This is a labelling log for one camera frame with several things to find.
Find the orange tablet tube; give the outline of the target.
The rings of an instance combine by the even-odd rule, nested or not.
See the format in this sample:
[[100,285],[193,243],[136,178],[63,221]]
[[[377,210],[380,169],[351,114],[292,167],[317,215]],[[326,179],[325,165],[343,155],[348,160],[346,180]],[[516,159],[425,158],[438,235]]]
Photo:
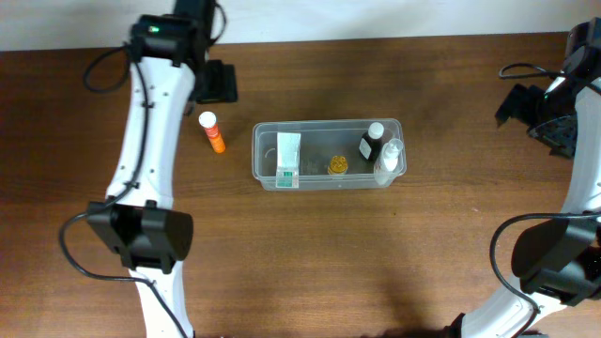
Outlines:
[[217,124],[217,117],[211,111],[205,111],[198,117],[200,126],[204,129],[213,150],[224,153],[226,146]]

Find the white green medicine box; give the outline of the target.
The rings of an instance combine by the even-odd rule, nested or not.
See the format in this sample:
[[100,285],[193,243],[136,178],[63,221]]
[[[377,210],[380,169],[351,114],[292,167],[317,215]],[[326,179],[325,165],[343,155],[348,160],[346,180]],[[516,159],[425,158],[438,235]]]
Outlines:
[[300,176],[301,135],[294,132],[278,132],[276,150],[276,187],[297,189]]

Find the small gold lid jar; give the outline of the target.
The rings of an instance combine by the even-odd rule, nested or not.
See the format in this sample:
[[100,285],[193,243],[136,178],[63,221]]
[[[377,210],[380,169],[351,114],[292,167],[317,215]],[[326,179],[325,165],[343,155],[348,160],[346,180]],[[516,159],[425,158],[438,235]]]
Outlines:
[[333,156],[328,165],[330,175],[344,175],[348,169],[347,158],[342,155]]

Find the dark brown syrup bottle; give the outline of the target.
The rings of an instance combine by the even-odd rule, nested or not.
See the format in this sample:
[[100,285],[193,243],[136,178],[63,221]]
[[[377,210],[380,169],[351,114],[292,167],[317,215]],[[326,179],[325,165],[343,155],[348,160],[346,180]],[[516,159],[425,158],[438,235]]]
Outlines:
[[380,122],[374,122],[362,135],[359,151],[365,160],[373,162],[377,159],[383,146],[383,134],[384,126]]

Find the white spray bottle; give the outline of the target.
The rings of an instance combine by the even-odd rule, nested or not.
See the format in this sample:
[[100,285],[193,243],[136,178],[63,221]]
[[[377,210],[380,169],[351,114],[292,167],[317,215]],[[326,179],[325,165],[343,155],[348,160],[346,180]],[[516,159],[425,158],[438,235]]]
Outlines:
[[399,163],[404,143],[393,138],[381,149],[374,165],[374,179],[379,186],[385,186],[396,177],[395,169]]

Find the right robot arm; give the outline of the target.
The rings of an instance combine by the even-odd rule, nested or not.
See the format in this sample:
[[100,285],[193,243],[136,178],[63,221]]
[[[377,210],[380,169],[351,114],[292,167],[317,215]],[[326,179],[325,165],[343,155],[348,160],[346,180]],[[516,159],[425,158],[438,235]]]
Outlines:
[[503,80],[545,77],[548,89],[516,84],[495,114],[517,119],[551,154],[570,159],[568,193],[558,213],[529,213],[502,223],[489,244],[500,288],[480,308],[459,315],[444,337],[531,337],[547,315],[600,298],[600,20],[568,34],[558,71],[525,64]]

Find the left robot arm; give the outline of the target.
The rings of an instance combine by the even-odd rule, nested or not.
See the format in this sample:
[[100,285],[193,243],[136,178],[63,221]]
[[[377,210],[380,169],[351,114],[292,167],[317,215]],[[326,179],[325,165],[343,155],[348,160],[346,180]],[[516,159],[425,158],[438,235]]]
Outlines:
[[86,220],[136,284],[148,337],[193,337],[183,288],[193,218],[173,209],[183,116],[196,103],[237,99],[232,66],[208,57],[213,17],[178,9],[143,15],[123,46],[131,99],[116,171]]

